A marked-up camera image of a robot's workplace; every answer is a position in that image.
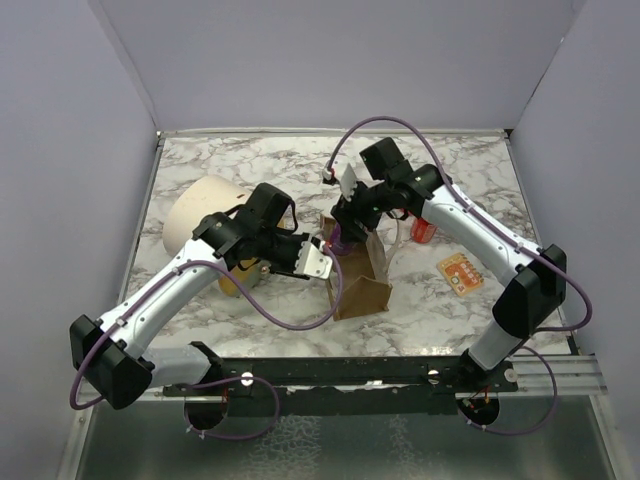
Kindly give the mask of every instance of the black mounting bar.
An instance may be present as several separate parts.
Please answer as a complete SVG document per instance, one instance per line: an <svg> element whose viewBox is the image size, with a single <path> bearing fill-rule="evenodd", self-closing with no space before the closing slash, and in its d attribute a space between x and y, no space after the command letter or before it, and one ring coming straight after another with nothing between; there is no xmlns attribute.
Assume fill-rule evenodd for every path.
<svg viewBox="0 0 640 480"><path fill-rule="evenodd" d="M202 344L194 346L205 351ZM457 356L221 359L209 352L213 374L202 383L250 372L275 386L282 415L455 414L456 393L487 386L492 392L518 389L506 379L505 372L513 367L507 361L478 382L464 375ZM175 385L164 394L186 397L187 402L192 397L228 396L228 416L273 413L272 394L258 382L202 390Z"/></svg>

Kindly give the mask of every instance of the red can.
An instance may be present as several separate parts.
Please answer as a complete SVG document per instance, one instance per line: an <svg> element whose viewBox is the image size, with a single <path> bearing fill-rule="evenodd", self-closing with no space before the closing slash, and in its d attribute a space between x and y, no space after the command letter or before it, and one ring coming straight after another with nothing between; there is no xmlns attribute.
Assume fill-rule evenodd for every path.
<svg viewBox="0 0 640 480"><path fill-rule="evenodd" d="M433 223L429 223L422 218L417 218L411 225L411 239L418 243L429 243L436 234L436 227Z"/></svg>

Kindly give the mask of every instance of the small orange box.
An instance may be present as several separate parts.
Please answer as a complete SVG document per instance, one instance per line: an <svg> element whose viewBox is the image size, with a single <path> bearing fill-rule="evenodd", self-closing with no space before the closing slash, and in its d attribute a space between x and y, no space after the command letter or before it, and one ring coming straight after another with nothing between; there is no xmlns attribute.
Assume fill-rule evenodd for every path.
<svg viewBox="0 0 640 480"><path fill-rule="evenodd" d="M460 297L477 290L484 278L462 253L455 253L438 263L438 270Z"/></svg>

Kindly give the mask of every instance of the white marble tabletop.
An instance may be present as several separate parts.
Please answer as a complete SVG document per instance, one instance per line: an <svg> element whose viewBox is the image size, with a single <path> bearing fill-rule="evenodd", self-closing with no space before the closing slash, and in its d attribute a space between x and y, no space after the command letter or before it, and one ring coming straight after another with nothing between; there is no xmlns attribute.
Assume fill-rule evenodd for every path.
<svg viewBox="0 0 640 480"><path fill-rule="evenodd" d="M382 137L350 139L340 158L350 159L358 176L368 178L358 152ZM455 182L490 214L516 233L534 239L533 229L505 141L495 136L430 137ZM221 175L251 187L269 182L298 205L300 228L317 229L338 187L322 185L319 172L338 137L246 136L167 139L131 272L129 292L147 282L170 259L162 245L162 225L176 199L196 180ZM429 162L424 147L409 136L396 138L414 168ZM389 311L334 322L309 332L283 330L262 318L244 298L230 298L217 283L194 298L154 340L153 346L205 342L221 356L367 356L460 354L491 319L491 307L502 291L495 277L466 248L443 231L429 244L409 238L411 222L402 224L402 244L389 270L393 293ZM380 237L395 238L395 222L383 217ZM458 297L436 264L463 252L485 278L484 286ZM309 323L329 308L320 280L269 276L253 289L276 317ZM559 325L558 314L547 320ZM540 334L530 342L542 353L568 353L563 334Z"/></svg>

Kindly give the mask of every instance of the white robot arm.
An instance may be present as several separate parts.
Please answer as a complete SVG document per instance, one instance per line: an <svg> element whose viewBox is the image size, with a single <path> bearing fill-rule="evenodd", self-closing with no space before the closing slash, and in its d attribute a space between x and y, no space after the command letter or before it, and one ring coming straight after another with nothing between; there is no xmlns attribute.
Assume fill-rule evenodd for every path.
<svg viewBox="0 0 640 480"><path fill-rule="evenodd" d="M350 165L336 165L332 169L331 177L340 183L342 192L331 211L340 226L336 238L332 238L337 247L335 251L348 251L349 244L366 241L381 215L393 209L404 209L455 236L505 287L493 307L494 321L462 356L470 374L486 374L528 340L565 298L565 280L525 252L539 252L565 271L564 252L555 245L543 250L521 238L453 184L455 193L468 204L463 207L434 165L424 165L414 171L391 138L377 142L360 155L372 178L382 182L366 186L358 181ZM332 183L327 181L328 175L324 172L323 177L326 183ZM483 225L477 216L493 228ZM505 242L496 231L512 238L517 247Z"/></svg>
<svg viewBox="0 0 640 480"><path fill-rule="evenodd" d="M148 348L200 290L252 258L270 262L273 273L328 278L333 261L323 253L324 242L277 226L291 204L277 188L258 185L244 205L233 209L235 217L229 216L234 212L205 217L178 254L125 302L97 321L78 318L70 335L79 374L116 409L150 387L201 381L212 367L208 349L196 344Z"/></svg>

